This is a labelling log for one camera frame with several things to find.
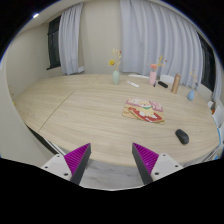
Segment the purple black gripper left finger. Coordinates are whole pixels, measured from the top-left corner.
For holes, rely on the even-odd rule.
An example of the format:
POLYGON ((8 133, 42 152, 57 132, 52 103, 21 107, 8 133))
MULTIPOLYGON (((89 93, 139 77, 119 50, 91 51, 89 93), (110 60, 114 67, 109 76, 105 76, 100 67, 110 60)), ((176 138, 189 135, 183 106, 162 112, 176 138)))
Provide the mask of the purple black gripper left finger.
POLYGON ((79 185, 91 155, 91 144, 85 144, 66 155, 56 154, 42 169, 79 185))

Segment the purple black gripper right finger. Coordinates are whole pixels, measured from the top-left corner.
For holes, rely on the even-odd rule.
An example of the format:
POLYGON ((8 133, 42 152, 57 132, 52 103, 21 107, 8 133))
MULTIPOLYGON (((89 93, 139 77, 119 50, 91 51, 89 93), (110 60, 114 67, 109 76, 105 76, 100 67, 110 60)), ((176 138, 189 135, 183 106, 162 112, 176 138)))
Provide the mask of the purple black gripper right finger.
POLYGON ((132 144, 132 154, 145 185, 182 169, 167 153, 157 154, 137 143, 132 144))

